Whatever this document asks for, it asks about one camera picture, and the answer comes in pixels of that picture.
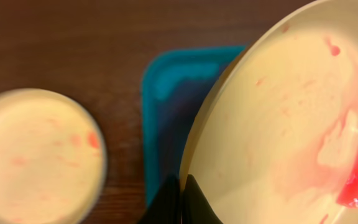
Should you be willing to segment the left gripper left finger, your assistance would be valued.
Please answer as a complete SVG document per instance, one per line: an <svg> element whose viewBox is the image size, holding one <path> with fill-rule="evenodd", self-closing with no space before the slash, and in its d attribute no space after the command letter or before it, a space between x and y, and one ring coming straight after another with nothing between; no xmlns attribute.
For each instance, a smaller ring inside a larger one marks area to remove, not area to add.
<svg viewBox="0 0 358 224"><path fill-rule="evenodd" d="M180 184L170 175L159 188L152 203L137 224L179 224Z"/></svg>

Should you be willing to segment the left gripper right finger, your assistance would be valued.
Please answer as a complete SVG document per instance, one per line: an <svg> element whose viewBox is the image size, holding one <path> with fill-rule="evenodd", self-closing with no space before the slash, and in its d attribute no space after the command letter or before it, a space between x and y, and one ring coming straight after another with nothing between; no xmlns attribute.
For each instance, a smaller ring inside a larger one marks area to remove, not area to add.
<svg viewBox="0 0 358 224"><path fill-rule="evenodd" d="M182 224L223 224L217 217L193 175L187 176L182 194Z"/></svg>

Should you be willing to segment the yellow-green plate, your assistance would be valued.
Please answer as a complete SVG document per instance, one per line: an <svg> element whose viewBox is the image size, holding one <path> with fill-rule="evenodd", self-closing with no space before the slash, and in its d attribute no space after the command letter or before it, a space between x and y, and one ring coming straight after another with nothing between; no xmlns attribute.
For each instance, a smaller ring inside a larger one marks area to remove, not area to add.
<svg viewBox="0 0 358 224"><path fill-rule="evenodd" d="M223 223L358 223L358 1L314 1L221 75L188 135Z"/></svg>
<svg viewBox="0 0 358 224"><path fill-rule="evenodd" d="M80 223L106 170L103 134L79 103L36 88L0 93L0 223Z"/></svg>

